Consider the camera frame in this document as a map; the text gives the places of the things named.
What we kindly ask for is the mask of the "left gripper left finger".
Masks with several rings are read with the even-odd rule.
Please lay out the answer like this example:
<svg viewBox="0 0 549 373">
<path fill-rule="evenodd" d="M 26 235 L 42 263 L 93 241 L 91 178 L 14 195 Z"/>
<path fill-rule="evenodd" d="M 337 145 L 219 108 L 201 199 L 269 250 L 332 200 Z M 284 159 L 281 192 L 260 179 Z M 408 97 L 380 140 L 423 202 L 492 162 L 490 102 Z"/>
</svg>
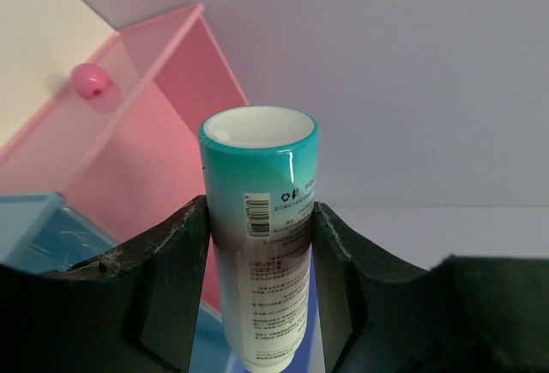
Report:
<svg viewBox="0 0 549 373">
<path fill-rule="evenodd" d="M 1 268 L 4 372 L 185 372 L 209 244 L 197 196 L 63 272 Z"/>
</svg>

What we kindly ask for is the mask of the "teal capped cream tube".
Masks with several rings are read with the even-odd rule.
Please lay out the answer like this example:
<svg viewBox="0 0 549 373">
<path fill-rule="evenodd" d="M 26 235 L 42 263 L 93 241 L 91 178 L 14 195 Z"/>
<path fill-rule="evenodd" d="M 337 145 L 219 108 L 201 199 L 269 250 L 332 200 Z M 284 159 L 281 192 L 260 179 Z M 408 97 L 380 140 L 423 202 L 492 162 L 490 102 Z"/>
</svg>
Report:
<svg viewBox="0 0 549 373">
<path fill-rule="evenodd" d="M 283 371 L 308 321 L 318 125 L 250 105 L 208 118 L 198 138 L 226 339 L 248 371 Z"/>
</svg>

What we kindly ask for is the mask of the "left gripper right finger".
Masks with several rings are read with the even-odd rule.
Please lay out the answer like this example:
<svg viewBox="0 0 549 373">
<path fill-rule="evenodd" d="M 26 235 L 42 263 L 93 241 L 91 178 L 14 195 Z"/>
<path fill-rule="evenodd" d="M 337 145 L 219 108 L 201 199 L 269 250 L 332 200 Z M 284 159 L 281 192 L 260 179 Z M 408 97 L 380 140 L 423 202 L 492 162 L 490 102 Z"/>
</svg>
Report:
<svg viewBox="0 0 549 373">
<path fill-rule="evenodd" d="M 548 262 L 451 256 L 424 270 L 312 215 L 328 372 L 545 372 Z"/>
</svg>

